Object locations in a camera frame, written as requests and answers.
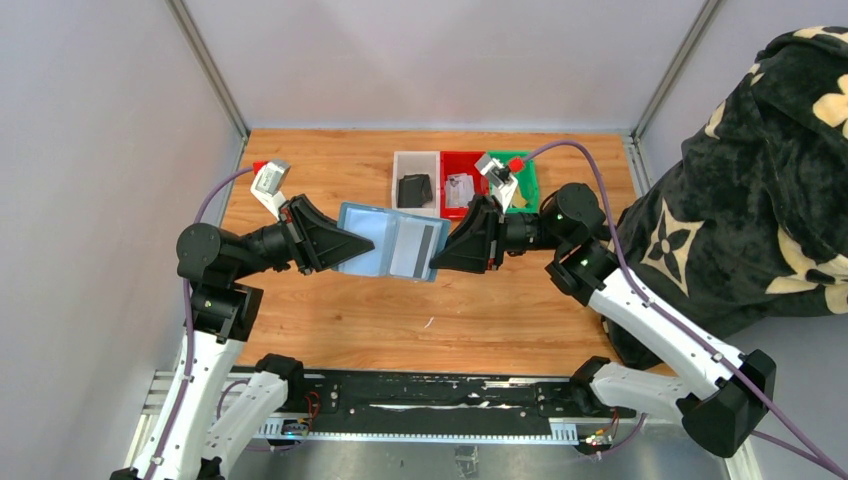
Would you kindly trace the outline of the white magnetic stripe card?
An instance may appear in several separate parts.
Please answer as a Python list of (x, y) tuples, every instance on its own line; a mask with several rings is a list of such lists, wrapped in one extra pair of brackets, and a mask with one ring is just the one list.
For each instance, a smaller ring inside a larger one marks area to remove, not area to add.
[(389, 274), (413, 280), (425, 280), (430, 276), (429, 261), (432, 258), (443, 224), (404, 220), (399, 224)]

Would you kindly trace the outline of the blue card holder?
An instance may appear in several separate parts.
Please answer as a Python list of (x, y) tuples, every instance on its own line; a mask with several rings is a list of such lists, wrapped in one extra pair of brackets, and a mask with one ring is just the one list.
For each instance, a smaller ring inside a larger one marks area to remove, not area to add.
[(451, 228), (451, 222), (446, 219), (413, 215), (394, 209), (344, 202), (340, 207), (338, 226), (346, 231), (372, 240), (375, 249), (354, 259), (340, 263), (333, 267), (333, 269), (337, 272), (354, 276), (390, 277), (410, 281), (433, 282), (436, 278), (437, 270), (431, 268), (430, 276), (425, 280), (394, 277), (389, 274), (397, 230), (399, 224), (404, 220), (442, 223), (443, 230), (432, 258), (445, 247)]

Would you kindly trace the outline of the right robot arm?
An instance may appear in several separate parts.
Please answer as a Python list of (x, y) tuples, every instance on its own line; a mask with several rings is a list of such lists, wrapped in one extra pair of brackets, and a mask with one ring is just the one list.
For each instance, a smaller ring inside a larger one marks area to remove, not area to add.
[(676, 374), (593, 357), (571, 378), (582, 409), (619, 407), (672, 421), (704, 450), (732, 457), (770, 410), (774, 360), (761, 350), (742, 353), (660, 299), (602, 246), (605, 228), (585, 184), (561, 187), (535, 214), (509, 214), (492, 197), (477, 195), (430, 265), (482, 274), (505, 255), (553, 251), (545, 270), (556, 288), (623, 328)]

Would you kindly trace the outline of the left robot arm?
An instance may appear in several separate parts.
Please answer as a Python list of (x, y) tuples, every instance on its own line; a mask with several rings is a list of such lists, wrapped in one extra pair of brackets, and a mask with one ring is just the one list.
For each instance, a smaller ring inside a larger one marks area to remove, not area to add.
[(305, 393), (302, 362), (268, 354), (234, 403), (219, 419), (213, 417), (263, 297), (261, 289), (241, 279), (291, 266), (309, 275), (374, 248), (371, 240), (341, 229), (304, 195), (275, 211), (275, 223), (245, 235), (200, 222), (180, 234), (176, 253), (184, 281), (185, 335), (179, 364), (141, 453), (112, 478), (225, 479), (290, 393)]

